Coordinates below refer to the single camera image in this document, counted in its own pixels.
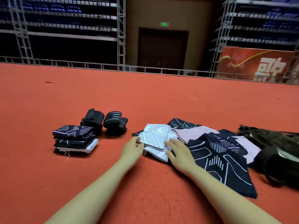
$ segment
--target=red carpet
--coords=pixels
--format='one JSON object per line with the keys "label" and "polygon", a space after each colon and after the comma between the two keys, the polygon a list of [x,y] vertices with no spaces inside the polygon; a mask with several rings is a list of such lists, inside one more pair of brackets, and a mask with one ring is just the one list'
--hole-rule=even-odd
{"label": "red carpet", "polygon": [[[127,72],[0,64],[0,223],[40,224],[119,158],[147,123],[180,118],[214,129],[239,124],[299,132],[299,86]],[[128,132],[100,137],[87,158],[53,154],[52,131],[79,124],[90,108],[121,111]],[[298,224],[299,193],[270,186],[250,169],[253,203]],[[141,157],[100,223],[221,223],[203,194],[171,167]]]}

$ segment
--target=door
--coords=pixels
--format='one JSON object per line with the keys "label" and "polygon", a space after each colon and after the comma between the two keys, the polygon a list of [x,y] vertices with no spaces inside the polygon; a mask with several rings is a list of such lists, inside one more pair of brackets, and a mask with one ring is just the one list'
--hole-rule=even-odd
{"label": "door", "polygon": [[[183,69],[188,34],[188,31],[139,28],[138,66]],[[146,72],[160,73],[161,70],[147,68]],[[178,72],[163,70],[163,73]]]}

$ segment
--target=green exit sign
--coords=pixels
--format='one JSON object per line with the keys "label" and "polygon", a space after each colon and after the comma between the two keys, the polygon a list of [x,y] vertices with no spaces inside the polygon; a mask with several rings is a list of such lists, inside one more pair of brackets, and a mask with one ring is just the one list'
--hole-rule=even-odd
{"label": "green exit sign", "polygon": [[161,22],[161,23],[160,23],[160,26],[168,27],[168,26],[169,26],[169,23],[167,23],[167,22]]}

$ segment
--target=wall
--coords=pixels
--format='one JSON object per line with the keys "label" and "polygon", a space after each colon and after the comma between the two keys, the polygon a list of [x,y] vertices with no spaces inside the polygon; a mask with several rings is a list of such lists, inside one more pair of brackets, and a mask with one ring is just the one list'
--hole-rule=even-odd
{"label": "wall", "polygon": [[126,63],[137,65],[138,28],[188,30],[184,69],[197,70],[205,52],[213,11],[212,0],[126,0]]}

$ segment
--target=red banner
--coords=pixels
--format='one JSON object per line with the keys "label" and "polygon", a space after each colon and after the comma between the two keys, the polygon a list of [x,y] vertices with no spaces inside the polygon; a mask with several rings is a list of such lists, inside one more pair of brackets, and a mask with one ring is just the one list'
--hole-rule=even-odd
{"label": "red banner", "polygon": [[276,82],[284,76],[293,56],[292,51],[226,47],[217,70],[219,78]]}

